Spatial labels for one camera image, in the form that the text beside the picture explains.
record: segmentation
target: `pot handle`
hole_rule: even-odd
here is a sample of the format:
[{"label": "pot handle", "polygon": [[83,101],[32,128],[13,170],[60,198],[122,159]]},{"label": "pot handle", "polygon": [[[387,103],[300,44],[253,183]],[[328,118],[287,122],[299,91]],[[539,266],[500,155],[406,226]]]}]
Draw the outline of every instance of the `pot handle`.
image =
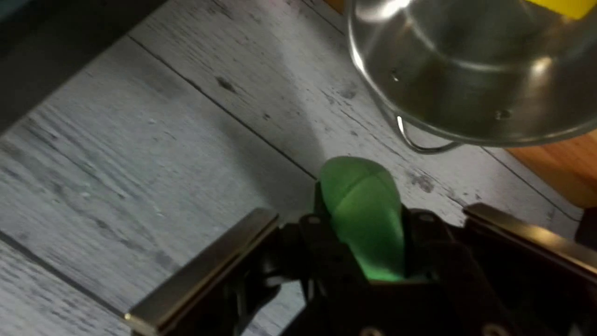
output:
[{"label": "pot handle", "polygon": [[459,142],[450,142],[446,145],[439,146],[439,147],[421,147],[421,146],[417,145],[416,143],[414,143],[408,137],[408,133],[406,131],[406,128],[404,127],[402,118],[396,117],[396,121],[398,122],[398,130],[400,131],[400,132],[397,132],[398,137],[404,142],[404,144],[407,147],[409,147],[412,151],[414,151],[416,153],[426,154],[426,155],[439,154],[439,153],[451,151],[452,149],[462,145],[462,143],[459,143]]}]

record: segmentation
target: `yellow object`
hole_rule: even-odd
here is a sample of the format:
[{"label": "yellow object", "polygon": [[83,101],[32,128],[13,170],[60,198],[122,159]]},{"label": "yellow object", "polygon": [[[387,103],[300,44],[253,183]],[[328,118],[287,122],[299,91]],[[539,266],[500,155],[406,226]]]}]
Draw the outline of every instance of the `yellow object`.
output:
[{"label": "yellow object", "polygon": [[566,15],[572,19],[582,19],[597,0],[527,0],[533,4],[545,7],[558,14]]}]

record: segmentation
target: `stainless steel pot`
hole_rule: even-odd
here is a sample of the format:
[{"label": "stainless steel pot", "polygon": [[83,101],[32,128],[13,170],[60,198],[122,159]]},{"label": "stainless steel pot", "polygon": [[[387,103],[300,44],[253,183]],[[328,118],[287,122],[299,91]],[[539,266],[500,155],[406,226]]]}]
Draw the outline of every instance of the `stainless steel pot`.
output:
[{"label": "stainless steel pot", "polygon": [[395,121],[537,145],[597,128],[596,8],[574,20],[525,0],[353,0],[350,54]]}]

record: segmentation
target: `green object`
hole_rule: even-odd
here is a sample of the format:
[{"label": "green object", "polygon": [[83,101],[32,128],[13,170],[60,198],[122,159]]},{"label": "green object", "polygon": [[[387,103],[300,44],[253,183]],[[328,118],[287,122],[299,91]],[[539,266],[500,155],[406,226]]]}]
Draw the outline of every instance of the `green object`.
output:
[{"label": "green object", "polygon": [[402,204],[392,175],[371,160],[336,157],[321,169],[331,225],[370,280],[404,279]]}]

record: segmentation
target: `white painted wood plank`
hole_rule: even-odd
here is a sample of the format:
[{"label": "white painted wood plank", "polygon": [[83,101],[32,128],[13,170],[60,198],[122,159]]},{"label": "white painted wood plank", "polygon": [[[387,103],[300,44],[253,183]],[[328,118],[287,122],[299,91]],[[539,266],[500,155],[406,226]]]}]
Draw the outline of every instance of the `white painted wood plank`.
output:
[{"label": "white painted wood plank", "polygon": [[126,38],[0,140],[0,229],[126,310],[313,179]]},{"label": "white painted wood plank", "polygon": [[116,316],[0,242],[0,335],[128,334]]},{"label": "white painted wood plank", "polygon": [[[371,158],[391,170],[405,204],[453,224],[477,201],[543,226],[559,212],[482,148],[407,150],[342,34],[300,1],[173,0],[130,35],[314,175],[333,156]],[[560,224],[577,225],[566,216]]]},{"label": "white painted wood plank", "polygon": [[[324,0],[303,0],[313,11],[318,13],[329,24],[333,25],[338,31],[344,33],[346,22],[344,17],[331,8]],[[446,143],[444,140],[437,140],[437,137],[429,133],[420,131],[413,126],[408,127],[410,136],[417,143],[427,146],[437,146]],[[531,188],[537,190],[541,195],[546,197],[558,209],[566,213],[569,217],[579,221],[583,214],[583,209],[574,206],[568,200],[563,198],[551,186],[541,180],[535,173],[521,164],[515,157],[510,155],[507,151],[501,148],[484,148],[484,150],[493,156],[496,160],[505,165],[514,174],[517,174],[521,179],[528,183]]]}]

